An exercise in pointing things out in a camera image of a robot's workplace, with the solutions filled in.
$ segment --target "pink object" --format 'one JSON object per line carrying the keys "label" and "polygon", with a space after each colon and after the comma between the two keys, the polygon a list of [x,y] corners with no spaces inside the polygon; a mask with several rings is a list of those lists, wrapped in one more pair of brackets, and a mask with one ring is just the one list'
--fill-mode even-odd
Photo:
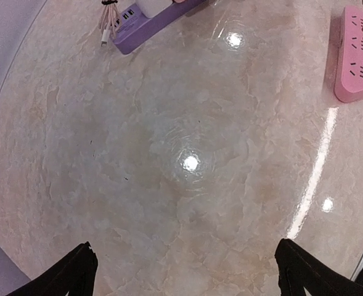
{"label": "pink object", "polygon": [[336,97],[345,103],[363,99],[363,11],[346,6],[343,12]]}

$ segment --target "cable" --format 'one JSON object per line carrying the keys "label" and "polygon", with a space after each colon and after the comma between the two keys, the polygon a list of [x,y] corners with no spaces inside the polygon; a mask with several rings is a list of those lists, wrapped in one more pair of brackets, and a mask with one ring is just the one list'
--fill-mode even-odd
{"label": "cable", "polygon": [[121,26],[121,14],[117,8],[118,0],[103,0],[104,5],[102,16],[100,17],[99,29],[102,32],[101,46],[107,46],[111,36],[115,38],[116,32]]}

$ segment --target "purple power strip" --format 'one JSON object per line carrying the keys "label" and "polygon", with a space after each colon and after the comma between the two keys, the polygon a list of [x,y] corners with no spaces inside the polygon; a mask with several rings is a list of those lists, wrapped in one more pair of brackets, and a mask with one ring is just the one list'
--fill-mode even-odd
{"label": "purple power strip", "polygon": [[123,23],[113,42],[123,54],[130,54],[164,27],[205,1],[173,3],[154,18],[145,17],[139,6],[133,4],[122,12]]}

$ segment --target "white cable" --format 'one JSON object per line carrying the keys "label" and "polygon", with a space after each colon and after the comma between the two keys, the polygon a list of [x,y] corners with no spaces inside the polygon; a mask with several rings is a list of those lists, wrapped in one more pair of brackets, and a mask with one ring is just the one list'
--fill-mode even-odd
{"label": "white cable", "polygon": [[115,39],[116,32],[121,26],[121,14],[116,4],[118,0],[103,0],[104,9],[99,21],[99,29],[102,32],[101,46],[107,46],[109,37]]}

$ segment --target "marble surface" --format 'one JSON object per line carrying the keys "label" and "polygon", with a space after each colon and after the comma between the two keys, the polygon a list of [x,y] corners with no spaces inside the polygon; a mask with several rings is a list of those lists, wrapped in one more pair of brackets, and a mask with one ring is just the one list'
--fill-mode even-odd
{"label": "marble surface", "polygon": [[332,89],[359,2],[211,1],[122,56],[97,1],[48,0],[0,96],[0,246],[33,278],[90,241],[96,296],[278,295],[282,237],[350,276],[363,101]]}

